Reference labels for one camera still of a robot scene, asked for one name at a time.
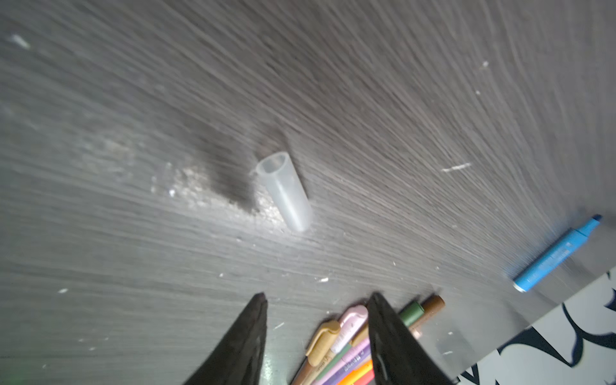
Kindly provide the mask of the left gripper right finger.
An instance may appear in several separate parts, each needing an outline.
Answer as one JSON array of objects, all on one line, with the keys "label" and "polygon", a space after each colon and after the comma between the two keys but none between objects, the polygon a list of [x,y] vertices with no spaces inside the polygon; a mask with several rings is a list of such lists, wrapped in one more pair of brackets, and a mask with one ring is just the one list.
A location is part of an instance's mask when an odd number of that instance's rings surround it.
[{"label": "left gripper right finger", "polygon": [[452,383],[381,293],[375,292],[370,296],[367,309],[373,372],[377,384]]}]

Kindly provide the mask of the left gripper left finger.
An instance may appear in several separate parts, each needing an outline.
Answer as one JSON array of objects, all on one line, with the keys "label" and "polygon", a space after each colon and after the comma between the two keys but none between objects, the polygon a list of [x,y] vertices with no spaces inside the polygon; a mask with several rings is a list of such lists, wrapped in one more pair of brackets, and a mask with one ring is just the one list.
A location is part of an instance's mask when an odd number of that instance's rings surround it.
[{"label": "left gripper left finger", "polygon": [[186,383],[258,384],[266,346],[267,310],[266,295],[254,295]]}]

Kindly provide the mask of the pink highlighter pen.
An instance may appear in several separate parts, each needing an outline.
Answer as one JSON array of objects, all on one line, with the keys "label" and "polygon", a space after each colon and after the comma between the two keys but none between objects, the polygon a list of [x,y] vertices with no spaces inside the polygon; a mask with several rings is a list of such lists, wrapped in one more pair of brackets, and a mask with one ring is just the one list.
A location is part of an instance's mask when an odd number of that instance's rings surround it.
[{"label": "pink highlighter pen", "polygon": [[366,372],[362,377],[354,382],[354,385],[368,385],[375,378],[374,371],[371,369]]}]

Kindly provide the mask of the clear blue pen cap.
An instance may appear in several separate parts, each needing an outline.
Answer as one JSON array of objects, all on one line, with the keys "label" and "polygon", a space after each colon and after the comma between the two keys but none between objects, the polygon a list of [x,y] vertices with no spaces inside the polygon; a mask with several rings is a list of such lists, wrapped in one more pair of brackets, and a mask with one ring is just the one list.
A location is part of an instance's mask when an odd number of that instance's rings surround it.
[{"label": "clear blue pen cap", "polygon": [[288,152],[276,152],[256,166],[259,181],[271,195],[287,227],[305,232],[313,221],[313,210]]}]

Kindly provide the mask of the blue highlighter pen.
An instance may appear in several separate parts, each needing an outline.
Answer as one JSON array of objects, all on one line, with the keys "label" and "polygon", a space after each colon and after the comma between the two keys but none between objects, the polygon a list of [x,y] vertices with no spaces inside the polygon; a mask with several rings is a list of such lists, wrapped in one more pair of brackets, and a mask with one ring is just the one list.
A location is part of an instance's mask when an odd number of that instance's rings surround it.
[{"label": "blue highlighter pen", "polygon": [[603,216],[593,215],[583,226],[571,228],[565,232],[553,245],[521,271],[513,279],[513,287],[521,293],[529,292],[553,270],[571,257],[585,245],[595,229],[601,224]]}]

